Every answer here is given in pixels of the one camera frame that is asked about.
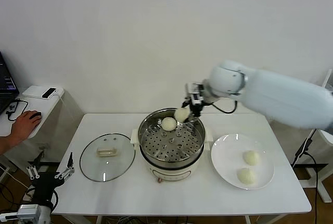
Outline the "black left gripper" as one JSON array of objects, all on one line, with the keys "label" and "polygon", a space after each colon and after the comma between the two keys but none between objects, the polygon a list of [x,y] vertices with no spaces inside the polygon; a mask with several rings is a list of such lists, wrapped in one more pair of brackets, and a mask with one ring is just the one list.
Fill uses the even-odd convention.
[{"label": "black left gripper", "polygon": [[34,187],[31,203],[38,205],[52,205],[52,196],[55,188],[62,185],[62,180],[67,180],[75,173],[73,153],[70,153],[67,166],[62,172],[38,173],[38,170],[41,167],[40,163],[42,158],[43,153],[39,153],[33,162],[27,166],[27,171]]}]

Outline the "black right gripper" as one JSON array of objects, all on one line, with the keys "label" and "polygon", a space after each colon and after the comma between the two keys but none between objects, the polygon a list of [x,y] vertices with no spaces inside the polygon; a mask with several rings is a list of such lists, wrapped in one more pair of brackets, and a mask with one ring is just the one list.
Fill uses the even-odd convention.
[{"label": "black right gripper", "polygon": [[186,119],[183,119],[183,118],[180,119],[178,121],[178,123],[181,123],[181,124],[186,124],[186,123],[194,124],[196,121],[199,120],[199,117],[201,116],[201,112],[202,112],[203,108],[205,107],[205,103],[193,104],[192,102],[190,102],[189,99],[187,99],[186,101],[184,101],[182,103],[182,108],[185,108],[187,106],[189,106],[190,115]]}]

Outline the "bare human hand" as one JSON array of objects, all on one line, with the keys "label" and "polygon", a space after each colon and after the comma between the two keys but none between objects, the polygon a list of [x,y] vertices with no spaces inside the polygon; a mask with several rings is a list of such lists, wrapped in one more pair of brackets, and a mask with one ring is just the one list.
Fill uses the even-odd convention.
[{"label": "bare human hand", "polygon": [[32,131],[41,123],[42,116],[38,111],[25,111],[12,124],[10,140],[17,145],[26,140]]}]

